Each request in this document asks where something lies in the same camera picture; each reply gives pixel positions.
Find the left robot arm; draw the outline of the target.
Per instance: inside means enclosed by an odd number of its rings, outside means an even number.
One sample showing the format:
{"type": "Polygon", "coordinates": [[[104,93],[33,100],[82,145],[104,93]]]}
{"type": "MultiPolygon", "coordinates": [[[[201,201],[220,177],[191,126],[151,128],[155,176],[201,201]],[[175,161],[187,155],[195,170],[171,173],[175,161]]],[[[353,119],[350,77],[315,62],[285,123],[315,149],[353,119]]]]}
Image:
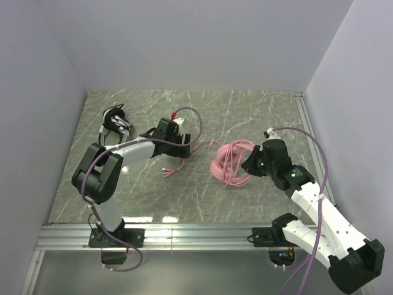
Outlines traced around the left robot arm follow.
{"type": "Polygon", "coordinates": [[[184,118],[162,118],[155,128],[127,143],[115,146],[95,143],[88,147],[71,183],[92,207],[98,232],[115,238],[116,242],[129,239],[125,221],[112,200],[122,168],[162,154],[188,158],[191,134],[184,131],[184,123],[184,118]]]}

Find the pink headphones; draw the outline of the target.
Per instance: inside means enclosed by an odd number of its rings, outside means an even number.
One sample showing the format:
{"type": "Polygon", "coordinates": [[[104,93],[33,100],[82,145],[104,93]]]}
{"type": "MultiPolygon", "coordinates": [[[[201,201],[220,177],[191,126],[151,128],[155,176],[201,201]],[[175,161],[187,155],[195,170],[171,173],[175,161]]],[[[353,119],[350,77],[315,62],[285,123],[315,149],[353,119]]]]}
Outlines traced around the pink headphones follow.
{"type": "Polygon", "coordinates": [[[223,187],[243,187],[251,179],[251,175],[238,176],[241,161],[245,151],[252,152],[255,144],[248,140],[236,140],[232,143],[221,145],[211,161],[209,171],[218,179],[223,187]]]}

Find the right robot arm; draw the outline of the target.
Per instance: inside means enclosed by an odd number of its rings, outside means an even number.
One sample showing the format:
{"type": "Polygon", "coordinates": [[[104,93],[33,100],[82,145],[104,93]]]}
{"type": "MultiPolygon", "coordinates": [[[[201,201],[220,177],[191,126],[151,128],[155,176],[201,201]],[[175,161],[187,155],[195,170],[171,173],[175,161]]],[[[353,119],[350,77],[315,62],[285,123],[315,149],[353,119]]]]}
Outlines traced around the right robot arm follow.
{"type": "Polygon", "coordinates": [[[273,220],[268,229],[252,230],[256,247],[294,244],[328,270],[335,286],[352,294],[381,275],[385,249],[377,240],[359,232],[335,206],[320,193],[320,186],[303,166],[294,165],[281,139],[268,139],[255,146],[241,167],[252,176],[267,176],[313,220],[317,229],[304,225],[286,213],[273,220]]]}

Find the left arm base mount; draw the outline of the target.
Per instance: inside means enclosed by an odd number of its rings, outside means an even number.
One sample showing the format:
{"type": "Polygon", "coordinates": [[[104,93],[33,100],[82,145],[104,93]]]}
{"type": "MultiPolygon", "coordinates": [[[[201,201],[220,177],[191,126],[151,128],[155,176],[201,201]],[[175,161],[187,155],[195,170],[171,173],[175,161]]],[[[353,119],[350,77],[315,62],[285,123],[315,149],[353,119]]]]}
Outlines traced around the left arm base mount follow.
{"type": "Polygon", "coordinates": [[[88,248],[101,250],[101,262],[104,267],[113,272],[126,272],[137,269],[143,262],[143,247],[145,230],[141,228],[123,228],[111,233],[111,237],[102,228],[92,228],[88,241],[88,248]],[[139,255],[135,266],[129,269],[115,269],[125,263],[130,251],[139,255]]]}

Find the white black headphones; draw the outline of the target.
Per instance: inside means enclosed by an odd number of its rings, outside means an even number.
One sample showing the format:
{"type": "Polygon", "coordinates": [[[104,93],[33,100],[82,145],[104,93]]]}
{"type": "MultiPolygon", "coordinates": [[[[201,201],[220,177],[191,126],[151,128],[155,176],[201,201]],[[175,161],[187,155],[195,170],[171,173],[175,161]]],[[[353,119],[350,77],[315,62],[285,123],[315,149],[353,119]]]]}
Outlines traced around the white black headphones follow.
{"type": "Polygon", "coordinates": [[[103,124],[99,128],[98,144],[105,146],[106,137],[110,132],[119,136],[119,144],[126,143],[134,126],[126,118],[124,104],[114,104],[103,112],[103,124]]]}

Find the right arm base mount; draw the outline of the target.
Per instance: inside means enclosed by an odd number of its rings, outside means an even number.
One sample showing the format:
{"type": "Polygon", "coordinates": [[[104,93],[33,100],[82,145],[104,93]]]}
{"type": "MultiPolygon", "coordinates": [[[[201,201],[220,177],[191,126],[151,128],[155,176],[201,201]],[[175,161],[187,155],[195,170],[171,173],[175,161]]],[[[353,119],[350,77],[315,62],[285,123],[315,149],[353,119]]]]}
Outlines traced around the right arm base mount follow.
{"type": "Polygon", "coordinates": [[[252,233],[246,238],[254,248],[266,248],[268,260],[274,268],[286,270],[306,262],[308,255],[296,256],[296,245],[288,242],[283,233],[271,227],[253,227],[252,233]]]}

